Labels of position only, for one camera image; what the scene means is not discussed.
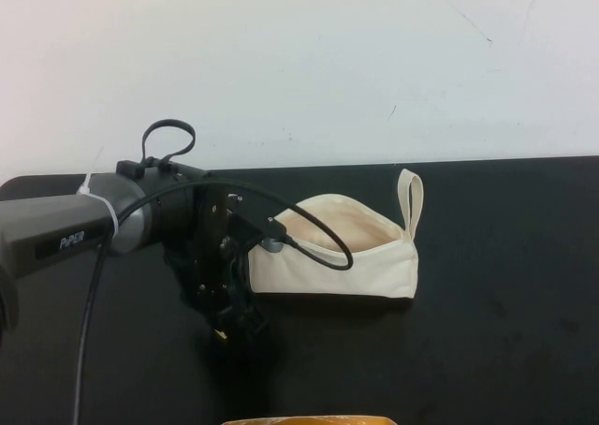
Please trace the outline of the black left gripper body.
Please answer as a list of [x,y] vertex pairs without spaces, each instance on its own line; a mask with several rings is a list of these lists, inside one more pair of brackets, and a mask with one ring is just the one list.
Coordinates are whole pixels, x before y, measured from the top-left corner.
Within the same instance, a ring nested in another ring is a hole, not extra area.
[[246,256],[229,230],[231,220],[226,188],[218,184],[207,186],[201,193],[192,244],[194,302],[198,309],[201,289],[225,290],[229,298],[233,281],[248,285]]

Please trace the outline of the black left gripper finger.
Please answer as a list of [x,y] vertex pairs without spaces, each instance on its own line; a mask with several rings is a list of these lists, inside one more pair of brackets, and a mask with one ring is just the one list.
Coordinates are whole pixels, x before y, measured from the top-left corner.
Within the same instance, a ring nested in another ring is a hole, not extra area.
[[233,309],[225,290],[201,289],[198,306],[220,341],[227,341],[231,334]]
[[267,320],[245,282],[233,281],[228,289],[235,339],[244,348],[256,347],[267,328]]

